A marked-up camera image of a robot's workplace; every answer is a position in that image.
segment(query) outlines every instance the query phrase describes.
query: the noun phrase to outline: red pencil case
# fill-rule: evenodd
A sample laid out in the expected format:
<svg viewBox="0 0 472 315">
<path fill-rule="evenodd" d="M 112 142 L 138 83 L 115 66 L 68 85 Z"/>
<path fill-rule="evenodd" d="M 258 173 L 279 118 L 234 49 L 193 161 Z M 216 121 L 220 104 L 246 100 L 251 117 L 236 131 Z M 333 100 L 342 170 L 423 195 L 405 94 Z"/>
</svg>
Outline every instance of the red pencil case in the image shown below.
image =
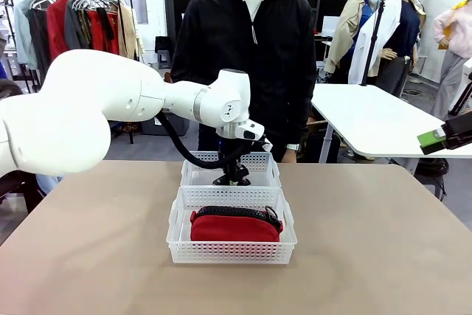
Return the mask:
<svg viewBox="0 0 472 315">
<path fill-rule="evenodd" d="M 265 211 L 248 208 L 208 206 L 190 217 L 192 241 L 280 242 L 282 222 L 270 207 Z"/>
</svg>

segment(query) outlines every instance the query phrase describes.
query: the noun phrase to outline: light blue shirt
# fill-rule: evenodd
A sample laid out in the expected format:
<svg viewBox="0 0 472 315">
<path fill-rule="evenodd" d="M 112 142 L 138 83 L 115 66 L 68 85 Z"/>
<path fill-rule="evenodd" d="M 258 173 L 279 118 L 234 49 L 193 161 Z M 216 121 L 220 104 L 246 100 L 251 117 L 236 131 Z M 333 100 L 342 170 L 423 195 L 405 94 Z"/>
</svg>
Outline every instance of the light blue shirt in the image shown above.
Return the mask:
<svg viewBox="0 0 472 315">
<path fill-rule="evenodd" d="M 26 17 L 33 0 L 20 0 L 15 4 L 15 41 L 18 62 L 26 64 L 31 70 L 38 69 L 35 47 L 32 45 L 30 23 Z"/>
</svg>

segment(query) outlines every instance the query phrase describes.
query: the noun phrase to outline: perforated basket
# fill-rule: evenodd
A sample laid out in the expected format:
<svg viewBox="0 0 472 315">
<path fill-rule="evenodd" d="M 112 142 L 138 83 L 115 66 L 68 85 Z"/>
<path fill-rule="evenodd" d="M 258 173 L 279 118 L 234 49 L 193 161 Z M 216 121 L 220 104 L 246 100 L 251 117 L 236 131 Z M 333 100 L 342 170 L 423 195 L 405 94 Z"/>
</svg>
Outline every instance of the perforated basket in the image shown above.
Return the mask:
<svg viewBox="0 0 472 315">
<path fill-rule="evenodd" d="M 218 160 L 214 151 L 192 151 L 194 156 L 205 162 Z M 280 187 L 280 173 L 277 163 L 270 153 L 250 153 L 241 157 L 241 163 L 249 170 L 251 186 Z M 211 186 L 213 181 L 223 175 L 223 170 L 205 170 L 188 160 L 182 168 L 181 186 Z"/>
<path fill-rule="evenodd" d="M 190 216 L 205 206 L 264 210 L 274 208 L 283 223 L 279 243 L 191 241 Z M 294 217 L 282 190 L 273 187 L 180 187 L 173 202 L 167 233 L 174 263 L 287 264 L 296 244 Z"/>
</svg>

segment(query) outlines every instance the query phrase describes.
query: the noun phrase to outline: black bag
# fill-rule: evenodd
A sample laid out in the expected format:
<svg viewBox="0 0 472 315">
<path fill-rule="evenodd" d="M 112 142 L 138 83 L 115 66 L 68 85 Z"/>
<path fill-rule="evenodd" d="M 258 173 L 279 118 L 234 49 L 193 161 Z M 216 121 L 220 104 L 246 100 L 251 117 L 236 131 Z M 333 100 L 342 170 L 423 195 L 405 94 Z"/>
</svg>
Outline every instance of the black bag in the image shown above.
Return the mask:
<svg viewBox="0 0 472 315">
<path fill-rule="evenodd" d="M 318 163 L 319 157 L 322 154 L 322 147 L 325 139 L 327 124 L 311 131 L 302 140 L 302 149 L 297 162 L 300 163 Z M 327 155 L 328 164 L 336 164 L 338 162 L 339 148 L 341 146 L 341 139 L 336 133 L 333 133 L 333 140 L 331 141 L 330 150 Z"/>
</svg>

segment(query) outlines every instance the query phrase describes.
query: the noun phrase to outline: black hoodie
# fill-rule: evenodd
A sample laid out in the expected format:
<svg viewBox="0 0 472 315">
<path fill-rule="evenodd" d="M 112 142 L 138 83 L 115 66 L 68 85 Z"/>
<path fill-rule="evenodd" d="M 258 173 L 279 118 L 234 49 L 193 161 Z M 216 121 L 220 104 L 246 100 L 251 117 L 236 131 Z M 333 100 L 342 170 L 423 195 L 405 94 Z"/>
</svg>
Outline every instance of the black hoodie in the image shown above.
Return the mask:
<svg viewBox="0 0 472 315">
<path fill-rule="evenodd" d="M 316 76 L 308 1 L 264 0 L 252 23 L 243 0 L 192 0 L 178 35 L 172 79 L 209 85 L 221 69 L 248 73 L 249 113 L 265 126 L 269 140 L 299 144 Z"/>
</svg>

